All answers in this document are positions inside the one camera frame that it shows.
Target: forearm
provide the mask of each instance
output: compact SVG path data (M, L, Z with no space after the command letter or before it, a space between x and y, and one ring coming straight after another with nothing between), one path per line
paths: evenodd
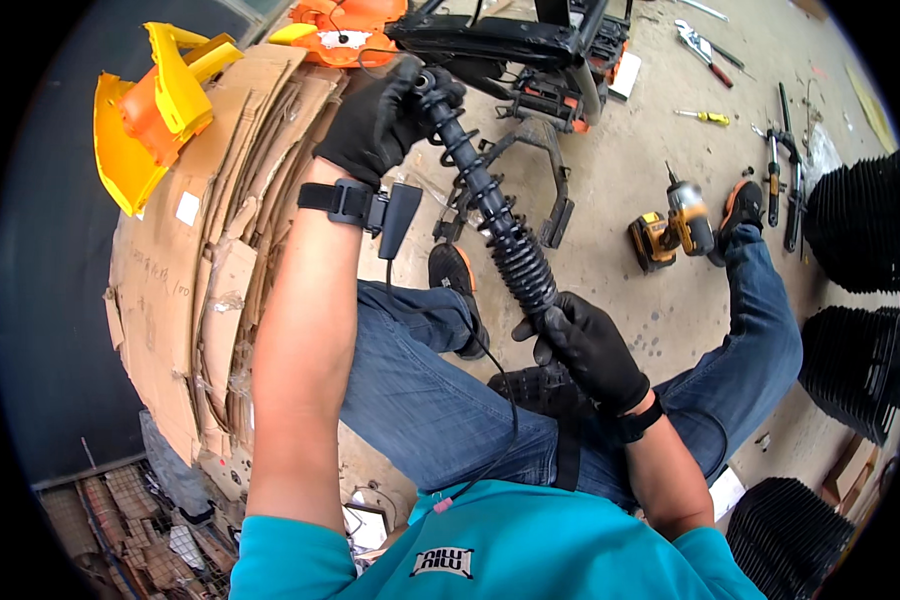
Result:
M347 173L318 158L308 181ZM337 421L357 334L360 227L301 208L253 352L254 463L247 513L343 531Z
M653 401L650 390L633 412ZM714 526L707 480L666 414L625 453L630 486L653 529L672 542L691 529Z

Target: shock absorber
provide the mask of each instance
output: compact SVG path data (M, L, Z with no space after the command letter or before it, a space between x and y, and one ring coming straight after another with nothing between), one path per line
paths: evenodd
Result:
M492 248L490 256L506 289L525 314L542 317L554 304L557 282L534 234L511 214L499 182L487 172L484 160L470 143L479 130L464 131L458 120L464 109L450 107L446 92L437 88L437 79L427 69L421 72L413 91L420 97L421 111L432 122L428 141L435 146L446 146L440 164L456 167L459 174L454 186L466 184L483 215L480 227L490 232L487 246Z

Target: yellow plastic part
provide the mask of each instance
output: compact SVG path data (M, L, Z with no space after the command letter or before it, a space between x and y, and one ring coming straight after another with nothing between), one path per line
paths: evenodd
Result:
M187 138L207 126L213 118L213 106L178 48L195 48L210 40L170 23L144 23L144 29L149 32L157 67L156 106L169 130L178 138Z
M116 75L100 74L93 104L93 149L103 187L128 216L141 209L167 167L154 164L150 153L124 131L117 101L135 86Z
M317 30L316 25L310 23L290 23L287 27L277 30L269 37L267 42L280 44L281 46L293 46L294 40L309 36Z
M213 106L201 82L243 57L233 38L213 40L169 23L144 23L149 32L153 62L154 102L167 129L182 145L213 120ZM184 59L183 48L195 48ZM136 83L102 73L94 95L94 156L103 187L128 216L143 210L156 185L168 171L124 128L118 102Z

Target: concrete floor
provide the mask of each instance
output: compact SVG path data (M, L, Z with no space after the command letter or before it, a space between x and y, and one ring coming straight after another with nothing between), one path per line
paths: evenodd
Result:
M616 8L617 2L611 1L610 13L623 14L623 1L618 3L620 7ZM845 64L861 75L866 71L832 20L822 23L808 18L783 0L707 0L706 4L727 15L729 23L684 4L638 0L633 8L628 51L640 57L643 64L629 101L609 101L600 125L588 134L560 138L564 162L572 169L570 198L576 202L576 210L560 248L547 251L558 288L605 309L625 340L659 338L653 352L642 345L634 352L637 364L654 383L692 368L699 356L719 346L729 330L730 318L726 275L706 258L680 254L674 266L648 276L637 265L626 236L627 225L649 210L666 211L664 160L684 179L699 183L711 222L719 223L722 205L741 171L752 166L757 181L765 175L768 147L751 131L751 123L766 129L765 112L770 120L782 120L777 83L783 82L792 98L794 132L798 138L802 136L806 113L801 100L811 78L816 80L811 101L821 112L840 158L852 164L885 154L865 120ZM500 16L532 18L531 6L529 0L517 0ZM716 58L735 84L726 89L677 41L676 18L686 19L703 36L734 53L757 80ZM471 90L465 102L467 113L461 119L463 126L480 128L483 138L501 138L515 122L495 120L496 104L489 96ZM731 124L724 128L701 123L673 114L674 109L727 114ZM394 175L416 185L424 182L436 194L444 195L455 172L438 163L442 150L419 144ZM789 183L789 164L782 158L781 162L781 181ZM516 145L491 171L506 175L504 193L516 195L516 211L526 214L529 224L538 226L556 194L546 153ZM426 258L433 246L430 232L440 205L432 194L424 198L394 262L394 283L399 285L427 284ZM802 264L799 253L784 251L783 204L781 225L766 227L764 238L801 324L824 306L899 305L899 298L891 294L849 294L824 277L812 256L809 264ZM468 229L459 246L473 262L477 300L490 329L493 354L507 370L531 366L532 344L510 338L511 329L521 318L520 309L494 269L482 237ZM384 263L376 258L369 240L360 261L360 277L384 277ZM447 360L481 381L496 372L489 359L464 363L450 356ZM900 416L897 420L881 463L896 447ZM754 440L767 433L770 444L762 451ZM850 429L817 409L796 384L753 439L733 455L730 464L744 486L782 475L799 477L818 490L851 436ZM354 486L375 480L396 504L396 523L404 522L416 499L413 484L342 424L339 447L341 498L350 498ZM393 517L386 499L366 490L364 496Z

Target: red-handled tool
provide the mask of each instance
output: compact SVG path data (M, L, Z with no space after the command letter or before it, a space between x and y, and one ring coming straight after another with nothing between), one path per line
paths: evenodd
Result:
M719 66L713 63L713 50L710 47L710 42L700 37L684 19L676 19L673 23L676 25L680 41L686 44L687 48L693 50L694 54L703 59L703 62L713 71L717 79L723 82L724 86L733 88L733 80Z

